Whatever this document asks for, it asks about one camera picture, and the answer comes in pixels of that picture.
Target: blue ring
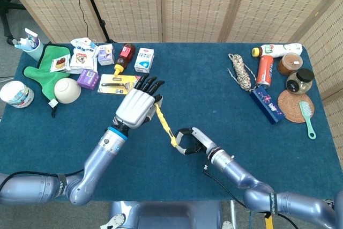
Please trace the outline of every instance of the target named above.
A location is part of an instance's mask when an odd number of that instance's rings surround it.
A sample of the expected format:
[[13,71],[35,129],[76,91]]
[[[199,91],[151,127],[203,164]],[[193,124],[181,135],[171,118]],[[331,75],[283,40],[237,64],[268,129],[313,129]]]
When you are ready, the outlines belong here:
[[127,140],[127,136],[123,135],[120,131],[114,129],[113,127],[109,127],[108,130],[114,132],[115,134],[119,135],[120,137],[122,137],[124,140]]

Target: table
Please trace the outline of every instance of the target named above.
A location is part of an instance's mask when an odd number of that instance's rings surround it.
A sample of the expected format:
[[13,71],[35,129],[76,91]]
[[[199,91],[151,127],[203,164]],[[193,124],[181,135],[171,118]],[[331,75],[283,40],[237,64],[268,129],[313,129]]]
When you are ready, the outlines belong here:
[[[115,44],[118,56],[122,44]],[[235,155],[245,169],[276,192],[293,191],[318,198],[331,198],[343,185],[343,176],[314,83],[308,92],[316,110],[312,125],[316,140],[307,137],[305,123],[287,120],[271,125],[249,94],[230,77],[228,53],[240,54],[257,73],[259,60],[251,56],[247,43],[137,43],[155,50],[151,75],[166,83],[162,111],[173,132],[198,127],[217,145]],[[311,68],[303,51],[303,67]],[[35,92],[25,109],[7,106],[0,123],[2,155],[0,171],[32,170],[70,173],[83,167],[124,96],[100,94],[82,89],[72,104],[60,104],[56,117],[40,92],[39,85],[22,75],[35,61],[23,54],[15,79]],[[112,73],[113,66],[99,66],[99,73]],[[123,73],[136,74],[133,62]],[[268,89],[277,99],[287,77],[276,70]],[[224,190],[202,175],[204,154],[180,155],[170,144],[157,117],[129,132],[129,139],[100,180],[95,201],[183,201],[228,200]],[[210,172],[224,182],[238,198],[235,189],[214,167]]]

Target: woven coaster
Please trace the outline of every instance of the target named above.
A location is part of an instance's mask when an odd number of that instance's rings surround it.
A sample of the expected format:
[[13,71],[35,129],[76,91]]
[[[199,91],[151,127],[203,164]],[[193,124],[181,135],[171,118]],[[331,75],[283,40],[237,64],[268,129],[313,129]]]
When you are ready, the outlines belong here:
[[286,119],[294,123],[304,123],[305,119],[301,114],[299,102],[306,101],[310,104],[312,115],[315,112],[315,106],[312,100],[306,94],[294,94],[288,90],[282,91],[278,98],[278,106],[285,114]]

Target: teal comb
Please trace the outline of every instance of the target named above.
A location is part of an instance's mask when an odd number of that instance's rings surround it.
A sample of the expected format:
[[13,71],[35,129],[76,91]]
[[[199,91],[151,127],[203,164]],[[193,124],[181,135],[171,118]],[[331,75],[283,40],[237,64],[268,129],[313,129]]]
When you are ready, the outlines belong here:
[[310,105],[306,101],[300,101],[299,106],[300,106],[301,114],[305,118],[305,121],[306,121],[308,136],[310,139],[315,139],[317,136],[311,124],[312,110],[310,108]]

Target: orange can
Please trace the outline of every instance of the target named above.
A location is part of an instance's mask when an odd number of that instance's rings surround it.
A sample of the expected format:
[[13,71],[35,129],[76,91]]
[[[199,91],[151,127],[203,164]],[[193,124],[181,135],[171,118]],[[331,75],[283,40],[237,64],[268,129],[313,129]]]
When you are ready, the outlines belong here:
[[272,56],[265,55],[261,57],[256,81],[257,86],[269,88],[272,83],[273,63],[274,58]]

